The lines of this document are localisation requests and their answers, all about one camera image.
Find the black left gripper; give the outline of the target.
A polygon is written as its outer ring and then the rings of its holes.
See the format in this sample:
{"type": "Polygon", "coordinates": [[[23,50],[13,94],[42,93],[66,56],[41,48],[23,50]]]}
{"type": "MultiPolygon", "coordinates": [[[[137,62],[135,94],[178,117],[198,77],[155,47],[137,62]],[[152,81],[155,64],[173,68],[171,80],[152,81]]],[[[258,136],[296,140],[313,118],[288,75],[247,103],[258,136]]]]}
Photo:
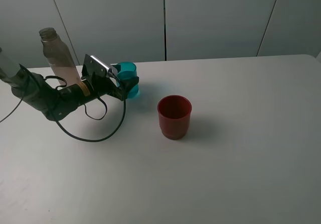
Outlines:
{"type": "Polygon", "coordinates": [[[129,98],[130,92],[139,83],[139,77],[137,76],[129,79],[120,79],[118,77],[117,83],[119,84],[119,87],[117,87],[110,78],[100,77],[95,73],[90,75],[86,71],[81,72],[81,79],[81,101],[92,101],[103,95],[108,95],[119,99],[120,101],[124,101],[124,99],[129,98]]]}

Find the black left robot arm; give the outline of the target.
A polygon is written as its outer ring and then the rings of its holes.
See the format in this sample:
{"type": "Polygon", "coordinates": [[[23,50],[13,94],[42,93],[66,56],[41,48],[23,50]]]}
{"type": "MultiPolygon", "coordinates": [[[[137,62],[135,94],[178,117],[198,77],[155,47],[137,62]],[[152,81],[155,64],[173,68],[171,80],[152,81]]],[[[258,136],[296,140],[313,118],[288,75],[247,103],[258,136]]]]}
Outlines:
{"type": "Polygon", "coordinates": [[[106,64],[94,55],[85,55],[81,82],[53,88],[46,82],[48,76],[29,72],[1,53],[1,81],[11,86],[14,96],[40,111],[50,121],[60,121],[78,107],[103,95],[126,100],[139,78],[134,76],[121,80],[118,77],[120,70],[118,64],[106,64]]]}

